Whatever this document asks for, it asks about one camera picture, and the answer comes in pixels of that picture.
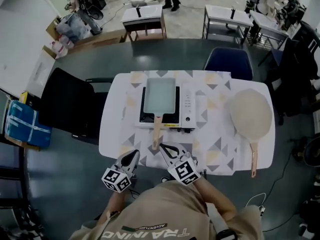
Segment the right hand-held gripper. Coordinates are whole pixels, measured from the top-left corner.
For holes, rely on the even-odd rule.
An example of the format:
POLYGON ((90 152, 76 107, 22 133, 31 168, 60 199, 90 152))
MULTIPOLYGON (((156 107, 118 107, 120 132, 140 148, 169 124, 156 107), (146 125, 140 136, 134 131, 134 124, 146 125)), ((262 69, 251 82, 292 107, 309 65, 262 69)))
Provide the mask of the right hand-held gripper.
POLYGON ((167 163, 168 172, 179 183, 187 186, 200 179, 200 173, 197 171, 197 165, 191 153, 184 146, 177 142, 162 142, 159 144, 159 150, 167 163))

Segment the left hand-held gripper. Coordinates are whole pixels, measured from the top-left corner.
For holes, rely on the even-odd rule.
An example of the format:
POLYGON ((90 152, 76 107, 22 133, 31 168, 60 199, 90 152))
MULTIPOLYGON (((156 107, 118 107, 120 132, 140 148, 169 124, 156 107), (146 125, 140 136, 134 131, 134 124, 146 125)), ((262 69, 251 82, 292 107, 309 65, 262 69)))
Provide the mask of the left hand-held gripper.
POLYGON ((140 160, 138 149, 123 153, 117 160, 117 165, 113 164, 104 172, 101 180, 104 185, 114 192, 123 192, 132 185, 132 178, 135 177, 135 170, 140 160))

